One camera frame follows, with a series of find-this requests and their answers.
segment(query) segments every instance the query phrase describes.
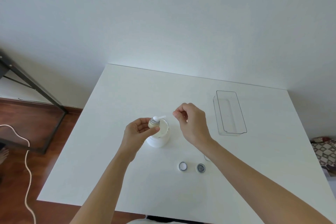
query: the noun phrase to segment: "clear organizer tray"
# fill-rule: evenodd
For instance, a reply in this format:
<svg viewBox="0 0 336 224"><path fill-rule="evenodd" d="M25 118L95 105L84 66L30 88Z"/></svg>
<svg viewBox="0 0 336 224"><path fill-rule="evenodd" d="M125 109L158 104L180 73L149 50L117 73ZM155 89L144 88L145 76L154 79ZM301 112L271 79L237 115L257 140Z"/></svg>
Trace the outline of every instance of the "clear organizer tray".
<svg viewBox="0 0 336 224"><path fill-rule="evenodd" d="M213 104L220 135L238 136L247 132L236 92L217 90Z"/></svg>

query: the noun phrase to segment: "black metal frame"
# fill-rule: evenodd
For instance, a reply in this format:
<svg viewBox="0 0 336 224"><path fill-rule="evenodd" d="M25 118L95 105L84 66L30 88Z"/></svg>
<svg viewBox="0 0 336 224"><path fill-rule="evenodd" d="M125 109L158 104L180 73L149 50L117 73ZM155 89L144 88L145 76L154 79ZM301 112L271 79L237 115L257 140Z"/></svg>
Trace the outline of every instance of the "black metal frame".
<svg viewBox="0 0 336 224"><path fill-rule="evenodd" d="M1 49L0 49L0 64L2 64L3 67L5 67L5 69L11 70L13 73L15 73L18 77L20 77L28 85L26 85L22 82L19 82L17 80L14 80L12 78L9 78L7 76L3 76L3 77L5 77L9 80L12 80L14 82L17 82L21 85L24 85L24 86L27 86L29 88L32 88L32 89L36 90L43 97L45 97L47 100L49 100L53 105L55 105L56 107L58 107L60 110L63 111L63 115L61 116L60 120L58 121L56 127L53 129L52 133L47 137L44 145L40 148L28 147L28 146L25 146L23 144L19 144L19 143L13 142L13 141L6 140L4 138L0 138L0 142L4 143L6 145L16 146L16 147L19 147L19 148L22 148L22 149L25 149L25 150L31 150L31 151L34 151L34 152L37 152L37 153L45 154L51 140L53 139L57 129L59 128L64 116L68 113L68 111L63 106L61 106L53 97L51 97L50 93L47 93L47 91L44 90L41 86L39 86L37 82L33 81L32 78L29 78L28 75L26 75L24 73L24 71L21 68L19 68L19 66L17 64L15 64L15 62L13 62L11 60L11 58L8 57L5 54L5 52Z"/></svg>

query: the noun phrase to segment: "white cable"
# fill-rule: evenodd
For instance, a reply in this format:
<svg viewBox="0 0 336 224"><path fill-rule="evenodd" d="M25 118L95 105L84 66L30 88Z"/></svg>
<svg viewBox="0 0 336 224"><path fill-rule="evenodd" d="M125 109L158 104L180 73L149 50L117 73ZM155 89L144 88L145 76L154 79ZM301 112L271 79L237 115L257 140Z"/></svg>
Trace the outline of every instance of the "white cable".
<svg viewBox="0 0 336 224"><path fill-rule="evenodd" d="M2 126L10 127L10 128L13 130L13 132L14 132L18 137L20 137L20 138L23 139L23 140L26 140L27 143L28 143L28 147L30 147L30 141L29 141L28 139L22 137L22 136L19 136L19 135L17 134L17 132L15 131L15 129L14 129L12 126L7 125L7 124L0 125L0 127L2 127ZM33 210L32 210L32 209L28 206L28 204L27 204L27 196L28 196L28 192L29 192L29 189L30 189L30 185L31 185L31 183L32 183L32 173L31 173L30 169L29 169L28 166L27 166L27 155L28 155L28 151L29 151L29 150L27 150L27 152L26 152L26 156L25 156L25 158L24 158L24 164L25 164L25 166L26 166L26 169L27 169L28 172L29 172L29 176L30 176L30 178L29 178L29 185L28 185L28 189L27 189L27 192L26 192L26 196L24 197L24 205L26 206L26 208L28 209L28 211L31 212L31 214L32 214L32 216L33 216L33 219L34 219L34 224L36 224L35 213L33 212Z"/></svg>

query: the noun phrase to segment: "white table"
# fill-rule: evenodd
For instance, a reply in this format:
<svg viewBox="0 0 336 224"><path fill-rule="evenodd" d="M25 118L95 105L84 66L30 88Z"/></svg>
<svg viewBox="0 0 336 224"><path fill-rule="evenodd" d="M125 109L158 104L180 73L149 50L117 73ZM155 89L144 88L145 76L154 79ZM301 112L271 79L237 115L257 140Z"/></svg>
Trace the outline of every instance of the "white table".
<svg viewBox="0 0 336 224"><path fill-rule="evenodd" d="M220 136L213 97L235 91L247 133ZM189 144L172 112L192 102L211 136L250 166L336 222L336 200L286 90L107 65L38 200L82 205L116 153L125 126L167 115L170 141L144 144L126 172L118 211L207 223L262 223L212 162ZM185 161L188 170L177 169ZM206 172L195 170L198 163Z"/></svg>

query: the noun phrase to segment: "wooden floor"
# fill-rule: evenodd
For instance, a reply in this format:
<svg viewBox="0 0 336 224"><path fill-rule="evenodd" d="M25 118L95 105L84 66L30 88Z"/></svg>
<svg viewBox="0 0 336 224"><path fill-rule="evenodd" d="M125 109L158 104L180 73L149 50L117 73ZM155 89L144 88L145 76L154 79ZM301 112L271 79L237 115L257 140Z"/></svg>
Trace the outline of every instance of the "wooden floor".
<svg viewBox="0 0 336 224"><path fill-rule="evenodd" d="M74 205L36 200L80 115L80 111L74 111L77 113L69 113L65 116L45 155L28 153L27 164L33 173L28 205L35 212L38 224L69 223L79 209ZM4 103L0 99L0 124L12 125L19 135L31 140L32 144L36 146L43 143L44 137L52 130L59 115L60 112L45 106L25 106L6 101ZM11 138L11 140L19 142L10 128L0 129L0 137ZM29 182L29 174L24 164L26 151L9 149L8 158L0 164L0 179L2 179L0 184L0 223L33 223L31 213L24 205ZM144 215L134 213L115 212L112 223L123 224L144 217Z"/></svg>

